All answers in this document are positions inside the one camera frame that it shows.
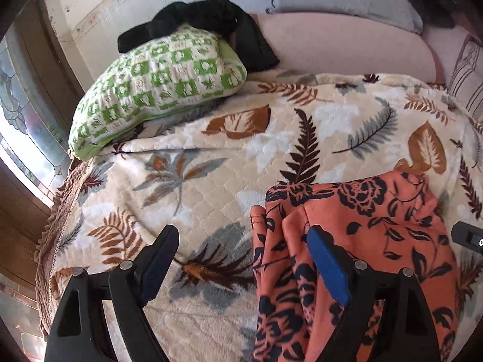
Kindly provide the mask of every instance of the metal screw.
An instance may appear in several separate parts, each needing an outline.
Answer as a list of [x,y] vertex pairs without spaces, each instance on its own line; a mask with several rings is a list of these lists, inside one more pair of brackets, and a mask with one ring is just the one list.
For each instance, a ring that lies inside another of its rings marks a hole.
[[411,276],[414,275],[414,271],[411,268],[403,268],[402,269],[402,274],[404,276],[407,276],[408,278],[410,278]]
[[123,271],[125,270],[128,270],[132,267],[132,261],[131,260],[126,260],[126,261],[123,261],[119,268],[121,268]]
[[364,271],[365,269],[367,269],[367,263],[364,261],[364,260],[357,260],[355,263],[354,263],[354,266],[357,268],[357,269],[360,269],[362,271]]
[[75,278],[76,277],[79,277],[80,275],[82,275],[82,273],[84,272],[84,268],[81,268],[81,267],[75,267],[73,270],[72,270],[72,276],[74,276]]

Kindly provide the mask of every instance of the blue clamp pad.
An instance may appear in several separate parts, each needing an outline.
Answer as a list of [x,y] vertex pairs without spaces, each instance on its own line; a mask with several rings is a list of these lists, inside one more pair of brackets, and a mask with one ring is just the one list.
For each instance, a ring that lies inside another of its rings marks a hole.
[[347,306],[351,300],[348,276],[313,227],[307,232],[307,246],[330,295],[342,306]]

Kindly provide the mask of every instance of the green and white pillow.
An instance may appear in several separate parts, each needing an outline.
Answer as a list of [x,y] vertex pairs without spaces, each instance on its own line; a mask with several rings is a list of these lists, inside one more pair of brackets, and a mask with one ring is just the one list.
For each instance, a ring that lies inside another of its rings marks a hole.
[[228,43],[184,25],[114,61],[81,99],[69,147],[89,160],[137,124],[234,94],[246,69]]

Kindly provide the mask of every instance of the black plastic mount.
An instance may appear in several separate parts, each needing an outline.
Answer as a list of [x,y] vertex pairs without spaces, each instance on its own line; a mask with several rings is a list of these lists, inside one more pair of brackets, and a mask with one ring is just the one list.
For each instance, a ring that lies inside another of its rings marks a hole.
[[483,230],[465,222],[457,222],[451,229],[454,243],[483,254]]
[[169,362],[142,308],[159,292],[178,245],[178,230],[167,225],[133,262],[73,275],[52,324],[45,362],[117,362],[102,300],[113,302],[132,362]]
[[354,362],[373,314],[384,300],[370,362],[440,362],[438,337],[421,286],[409,268],[399,273],[357,269],[344,248],[320,226],[313,226],[329,252],[347,272],[352,298],[317,362]]

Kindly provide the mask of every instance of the bedspread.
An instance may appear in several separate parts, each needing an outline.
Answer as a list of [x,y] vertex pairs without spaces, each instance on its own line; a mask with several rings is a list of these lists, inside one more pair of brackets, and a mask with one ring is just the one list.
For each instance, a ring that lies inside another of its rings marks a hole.
[[[448,232],[459,220],[482,227],[482,135],[455,99],[407,76],[252,75],[211,114],[174,128],[149,122],[73,171],[35,256],[43,330],[73,267],[106,271],[173,224],[180,248],[144,308],[161,346],[173,362],[251,360],[249,211],[271,186],[394,168],[425,173]],[[459,323],[445,337],[450,360],[481,318],[483,261],[449,235],[440,243],[450,244],[458,265],[456,313],[438,317],[448,328]],[[112,305],[104,306],[118,358],[129,361]]]

